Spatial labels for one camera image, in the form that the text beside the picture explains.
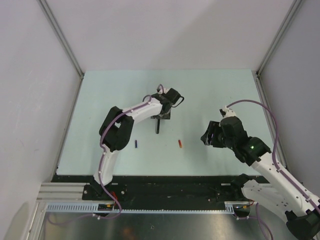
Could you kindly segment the black remote control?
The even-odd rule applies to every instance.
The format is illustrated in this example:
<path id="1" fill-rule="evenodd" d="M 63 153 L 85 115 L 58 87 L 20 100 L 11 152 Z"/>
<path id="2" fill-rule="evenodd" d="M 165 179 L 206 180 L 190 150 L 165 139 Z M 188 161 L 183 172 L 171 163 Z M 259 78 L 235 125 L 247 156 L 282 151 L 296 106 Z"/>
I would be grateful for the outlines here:
<path id="1" fill-rule="evenodd" d="M 160 133 L 160 124 L 161 124 L 161 120 L 157 119 L 157 122 L 156 122 L 156 134 Z"/>

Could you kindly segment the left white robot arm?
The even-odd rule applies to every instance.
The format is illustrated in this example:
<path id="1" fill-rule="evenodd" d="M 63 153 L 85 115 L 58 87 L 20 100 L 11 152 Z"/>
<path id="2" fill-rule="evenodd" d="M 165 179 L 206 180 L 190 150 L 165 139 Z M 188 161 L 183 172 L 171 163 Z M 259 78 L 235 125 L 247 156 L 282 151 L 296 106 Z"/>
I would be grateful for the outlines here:
<path id="1" fill-rule="evenodd" d="M 128 108 L 112 107 L 99 129 L 99 146 L 102 155 L 90 185 L 93 194 L 100 200 L 110 196 L 108 184 L 113 179 L 116 160 L 120 151 L 129 143 L 135 124 L 146 119 L 169 120 L 172 109 L 178 107 L 185 97 L 174 88 L 165 88 L 162 84 L 156 93 L 143 97 L 142 102 Z"/>

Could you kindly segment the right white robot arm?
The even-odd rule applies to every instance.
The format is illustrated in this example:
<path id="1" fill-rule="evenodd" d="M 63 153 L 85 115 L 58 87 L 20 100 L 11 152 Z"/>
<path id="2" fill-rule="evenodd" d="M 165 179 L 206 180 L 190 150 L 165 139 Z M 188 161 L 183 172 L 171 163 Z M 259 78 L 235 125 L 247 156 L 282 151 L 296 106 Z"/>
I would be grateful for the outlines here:
<path id="1" fill-rule="evenodd" d="M 298 240 L 311 240 L 320 232 L 320 198 L 303 186 L 277 160 L 271 149 L 258 137 L 248 136 L 236 116 L 210 121 L 201 141 L 206 146 L 228 148 L 235 157 L 260 173 L 269 186 L 260 185 L 246 174 L 230 188 L 231 196 L 262 205 L 281 220 Z"/>

